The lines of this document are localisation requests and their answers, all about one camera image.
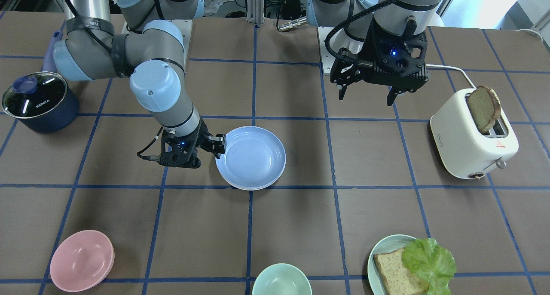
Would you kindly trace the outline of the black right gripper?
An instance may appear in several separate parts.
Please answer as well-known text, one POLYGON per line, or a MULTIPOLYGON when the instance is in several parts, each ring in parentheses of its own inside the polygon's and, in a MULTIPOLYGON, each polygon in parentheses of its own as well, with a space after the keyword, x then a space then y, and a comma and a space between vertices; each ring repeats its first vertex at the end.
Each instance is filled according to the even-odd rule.
POLYGON ((175 133, 162 132, 161 153, 158 164, 179 168, 196 169, 201 166, 198 158, 198 148, 212 153, 220 159, 226 153, 226 135, 209 133, 202 118, 195 130, 185 136, 175 136, 175 133))

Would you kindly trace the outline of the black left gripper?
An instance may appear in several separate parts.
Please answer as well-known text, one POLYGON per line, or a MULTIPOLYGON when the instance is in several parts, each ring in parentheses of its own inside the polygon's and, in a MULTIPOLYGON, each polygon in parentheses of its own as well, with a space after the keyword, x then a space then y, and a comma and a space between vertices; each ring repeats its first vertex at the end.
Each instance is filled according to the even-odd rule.
POLYGON ((416 19, 405 19, 401 35, 387 32, 375 19, 372 20, 362 49, 352 53, 340 48, 330 73, 330 81, 339 86, 339 100, 343 100, 347 87, 365 81, 389 86, 387 106, 406 92, 416 92, 430 79, 425 56, 428 51, 425 32, 416 34, 416 19))

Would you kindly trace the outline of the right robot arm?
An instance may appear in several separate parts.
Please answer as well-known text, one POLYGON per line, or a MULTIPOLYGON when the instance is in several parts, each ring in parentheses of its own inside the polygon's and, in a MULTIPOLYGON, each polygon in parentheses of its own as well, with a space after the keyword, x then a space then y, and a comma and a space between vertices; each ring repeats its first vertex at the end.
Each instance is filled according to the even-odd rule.
POLYGON ((204 0, 116 0, 127 33, 116 33, 108 0, 63 0, 67 38, 55 44, 57 70, 71 81, 128 78, 139 104, 160 124, 162 166, 196 169, 198 148, 220 159, 224 134, 213 135, 185 89, 184 37, 176 20, 199 18, 204 0))

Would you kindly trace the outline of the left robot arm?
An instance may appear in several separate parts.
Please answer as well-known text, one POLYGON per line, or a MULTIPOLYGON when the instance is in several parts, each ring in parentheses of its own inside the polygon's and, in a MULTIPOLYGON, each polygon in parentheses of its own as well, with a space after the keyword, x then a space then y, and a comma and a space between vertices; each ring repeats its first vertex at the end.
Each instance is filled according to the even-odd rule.
POLYGON ((330 27, 322 44, 334 58, 339 99, 364 81, 390 88, 387 105, 429 79, 426 29, 442 0, 308 0, 308 24, 330 27))

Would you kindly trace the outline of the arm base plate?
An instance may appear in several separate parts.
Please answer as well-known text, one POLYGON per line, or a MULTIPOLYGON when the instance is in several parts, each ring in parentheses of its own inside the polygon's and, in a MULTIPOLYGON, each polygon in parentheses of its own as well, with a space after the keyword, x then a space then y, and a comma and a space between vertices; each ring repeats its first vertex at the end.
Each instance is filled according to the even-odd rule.
MULTIPOLYGON (((318 41, 319 52, 321 58, 321 65, 323 74, 329 76, 331 68, 334 64, 335 57, 330 54, 325 45, 325 40, 332 27, 318 27, 318 41)), ((363 47, 365 38, 353 37, 350 33, 346 33, 344 29, 340 29, 330 40, 330 46, 334 52, 338 52, 340 48, 344 47, 351 50, 352 53, 357 54, 363 47)))
POLYGON ((160 29, 178 39, 184 50, 184 61, 182 66, 184 69, 186 68, 191 32, 193 29, 193 22, 190 19, 158 19, 148 23, 144 29, 160 29))

